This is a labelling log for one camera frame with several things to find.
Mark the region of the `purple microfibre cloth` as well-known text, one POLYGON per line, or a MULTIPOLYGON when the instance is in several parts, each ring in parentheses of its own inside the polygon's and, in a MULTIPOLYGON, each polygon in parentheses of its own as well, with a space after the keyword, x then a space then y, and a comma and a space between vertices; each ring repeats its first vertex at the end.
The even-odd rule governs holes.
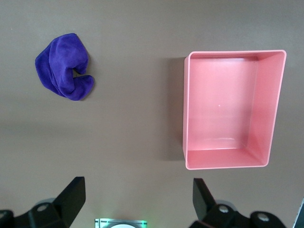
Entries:
POLYGON ((94 78, 86 75, 89 57, 75 33, 52 40, 36 57, 35 68, 42 85, 72 101, 80 101, 93 89, 94 78))

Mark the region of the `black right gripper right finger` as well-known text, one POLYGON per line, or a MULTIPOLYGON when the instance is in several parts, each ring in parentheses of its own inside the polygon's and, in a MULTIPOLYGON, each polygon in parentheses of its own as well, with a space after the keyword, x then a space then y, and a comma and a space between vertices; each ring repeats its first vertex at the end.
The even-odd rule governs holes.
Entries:
POLYGON ((190 228, 285 228, 269 212, 254 211, 247 218, 227 204, 217 203, 202 178, 193 179, 192 202, 198 220, 190 228))

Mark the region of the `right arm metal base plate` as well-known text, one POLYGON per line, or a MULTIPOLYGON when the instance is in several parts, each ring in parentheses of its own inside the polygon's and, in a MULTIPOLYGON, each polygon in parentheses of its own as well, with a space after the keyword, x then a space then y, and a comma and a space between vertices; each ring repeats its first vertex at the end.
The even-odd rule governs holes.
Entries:
POLYGON ((145 220, 96 218, 95 228, 148 228, 148 223, 145 220))

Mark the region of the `pink plastic bin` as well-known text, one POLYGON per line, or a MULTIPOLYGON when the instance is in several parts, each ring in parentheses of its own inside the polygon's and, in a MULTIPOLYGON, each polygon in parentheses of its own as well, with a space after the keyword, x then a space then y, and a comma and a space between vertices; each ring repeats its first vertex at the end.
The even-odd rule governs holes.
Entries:
POLYGON ((184 61, 183 142, 188 170, 269 163, 287 53, 193 51, 184 61))

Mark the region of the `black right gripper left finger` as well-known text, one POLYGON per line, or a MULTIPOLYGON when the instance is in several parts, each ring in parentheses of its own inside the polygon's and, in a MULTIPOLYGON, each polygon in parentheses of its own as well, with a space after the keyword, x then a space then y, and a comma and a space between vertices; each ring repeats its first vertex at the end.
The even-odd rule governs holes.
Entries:
POLYGON ((75 177, 52 201, 37 204, 15 217, 13 211, 0 210, 0 228, 70 228, 86 200, 84 177, 75 177))

